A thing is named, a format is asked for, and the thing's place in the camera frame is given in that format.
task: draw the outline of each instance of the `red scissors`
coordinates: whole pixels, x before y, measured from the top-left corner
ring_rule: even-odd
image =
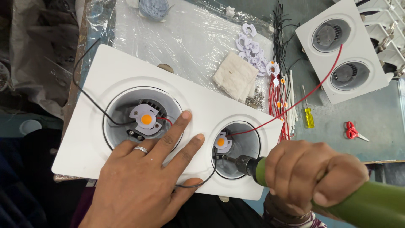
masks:
[[[354,124],[350,121],[346,122],[346,135],[349,139],[354,139],[355,137],[359,137],[362,140],[366,140],[367,142],[369,142],[370,140],[368,140],[366,137],[362,136],[355,128],[354,128]]]

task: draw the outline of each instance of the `red wire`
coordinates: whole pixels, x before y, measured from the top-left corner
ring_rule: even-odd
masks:
[[[166,119],[166,118],[163,118],[163,117],[156,117],[156,119],[159,119],[159,120],[167,120],[167,121],[169,121],[170,126],[173,126],[172,121],[170,121],[169,119]]]
[[[321,85],[326,81],[326,79],[329,77],[329,75],[332,73],[333,69],[335,69],[335,66],[337,64],[337,61],[339,60],[340,57],[340,53],[342,52],[342,48],[343,48],[343,44],[340,45],[340,49],[339,49],[339,54],[336,57],[335,63],[333,64],[332,68],[330,69],[328,75],[321,81],[321,83],[319,85],[317,85],[311,92],[309,92],[305,97],[303,97],[301,100],[299,100],[297,103],[295,103],[293,106],[291,106],[290,108],[288,108],[286,111],[282,112],[280,115],[276,116],[274,119],[270,120],[269,122],[266,122],[256,128],[253,128],[252,130],[248,130],[248,131],[244,131],[244,132],[240,132],[240,133],[235,133],[235,134],[231,134],[228,136],[235,136],[235,135],[240,135],[240,134],[245,134],[245,133],[249,133],[251,131],[255,131],[263,126],[265,126],[266,124],[272,122],[275,119],[278,119],[279,117],[281,117],[282,115],[284,115],[286,112],[288,112],[290,109],[294,108],[296,105],[298,105],[299,103],[301,103],[303,100],[305,100],[305,98],[307,98],[309,95],[311,95],[315,90],[317,90],[319,87],[321,87]]]

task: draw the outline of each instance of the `white cloth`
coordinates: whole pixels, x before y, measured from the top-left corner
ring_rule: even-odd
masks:
[[[230,52],[219,66],[213,80],[233,99],[244,104],[247,96],[254,92],[258,73],[258,69]]]

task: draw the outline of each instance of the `ring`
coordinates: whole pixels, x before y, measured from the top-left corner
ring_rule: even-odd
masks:
[[[134,150],[140,150],[140,151],[144,152],[145,155],[147,155],[147,154],[149,153],[149,152],[147,151],[147,149],[145,149],[145,148],[143,148],[143,147],[141,147],[141,146],[136,146],[132,151],[134,151]]]

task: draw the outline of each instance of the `green handle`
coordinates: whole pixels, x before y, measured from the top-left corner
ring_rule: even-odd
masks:
[[[256,168],[256,182],[265,186],[265,159]],[[318,207],[359,228],[405,228],[405,188],[366,182],[341,203]]]

